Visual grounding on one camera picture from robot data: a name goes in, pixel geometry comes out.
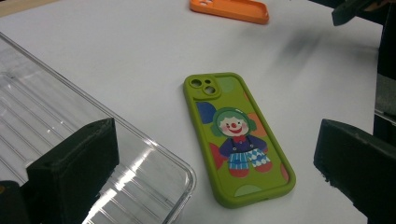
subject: clown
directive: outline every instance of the clown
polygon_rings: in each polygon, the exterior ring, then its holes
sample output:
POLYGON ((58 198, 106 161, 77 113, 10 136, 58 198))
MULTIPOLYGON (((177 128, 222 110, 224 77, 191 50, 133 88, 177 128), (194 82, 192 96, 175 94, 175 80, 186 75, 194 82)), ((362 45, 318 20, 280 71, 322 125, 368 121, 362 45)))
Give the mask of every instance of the clown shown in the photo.
POLYGON ((211 130, 216 136, 227 137, 219 148, 219 153, 228 158, 231 175, 247 176, 250 163, 258 172, 271 170, 272 163, 266 156, 266 142, 250 134, 256 128, 254 120, 238 109, 226 107, 215 113, 211 130))

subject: white table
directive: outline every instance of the white table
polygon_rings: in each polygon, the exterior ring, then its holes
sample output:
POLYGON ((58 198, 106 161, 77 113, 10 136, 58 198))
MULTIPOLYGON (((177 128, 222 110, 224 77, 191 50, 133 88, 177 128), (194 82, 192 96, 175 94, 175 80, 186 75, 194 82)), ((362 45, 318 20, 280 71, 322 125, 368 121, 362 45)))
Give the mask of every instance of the white table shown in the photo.
POLYGON ((313 165, 322 119, 371 133, 380 25, 332 26, 332 10, 267 0, 270 23, 189 10, 188 0, 61 0, 0 30, 164 145, 198 183, 180 223, 366 223, 313 165), (214 200, 182 92, 192 74, 232 71, 255 96, 297 175, 292 193, 229 210, 214 200))

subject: phone case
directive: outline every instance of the phone case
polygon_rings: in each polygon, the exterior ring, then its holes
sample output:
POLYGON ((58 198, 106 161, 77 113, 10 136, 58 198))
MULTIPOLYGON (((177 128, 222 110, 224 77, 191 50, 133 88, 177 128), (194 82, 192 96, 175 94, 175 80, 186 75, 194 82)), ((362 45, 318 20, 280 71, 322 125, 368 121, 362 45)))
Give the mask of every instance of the phone case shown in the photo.
POLYGON ((270 19, 264 3, 250 0, 190 0, 190 9, 258 24, 266 24, 270 19))
POLYGON ((240 76, 192 75, 184 94, 220 204, 236 208, 293 189, 295 174, 240 76))

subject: orange phone case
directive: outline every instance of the orange phone case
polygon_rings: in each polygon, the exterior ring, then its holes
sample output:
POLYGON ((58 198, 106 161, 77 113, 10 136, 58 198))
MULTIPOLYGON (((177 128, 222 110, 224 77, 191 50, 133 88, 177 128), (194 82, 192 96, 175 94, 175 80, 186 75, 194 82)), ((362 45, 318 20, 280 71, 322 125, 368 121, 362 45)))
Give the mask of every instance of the orange phone case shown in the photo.
POLYGON ((265 24, 269 21, 267 6, 250 0, 190 0, 190 9, 258 24, 265 24))

